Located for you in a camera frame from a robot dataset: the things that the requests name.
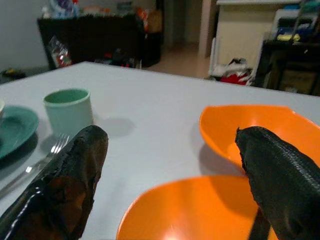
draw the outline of box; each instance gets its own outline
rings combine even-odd
[[[155,10],[150,12],[148,16],[148,33],[161,33],[163,30],[162,21],[162,11]]]
[[[285,69],[279,89],[292,93],[311,94],[316,77],[316,72]]]

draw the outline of green cup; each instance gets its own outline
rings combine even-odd
[[[93,114],[90,92],[85,89],[64,89],[44,98],[44,106],[53,134],[74,137],[83,128],[92,125]]]

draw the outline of fork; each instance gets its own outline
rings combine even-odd
[[[17,187],[18,183],[20,183],[23,180],[26,180],[27,177],[31,176],[31,173],[34,173],[36,170],[42,170],[52,160],[52,158],[61,151],[61,149],[68,143],[68,141],[68,135],[60,134],[56,143],[52,146],[50,152],[47,154],[47,156],[45,156],[45,158],[41,159],[33,165],[27,166],[23,172],[21,172],[18,176],[16,176],[12,181],[10,181],[0,190],[0,199],[2,199],[4,196],[10,193],[15,187]]]

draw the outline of black furniture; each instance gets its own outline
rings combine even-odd
[[[116,49],[128,58],[141,59],[135,15],[38,19],[37,23],[51,70],[56,66],[47,46],[53,36],[68,47],[73,64],[101,60]]]

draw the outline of plastic bag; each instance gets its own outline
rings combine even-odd
[[[63,68],[72,65],[68,48],[61,43],[56,36],[53,36],[47,46],[51,53],[56,68]]]

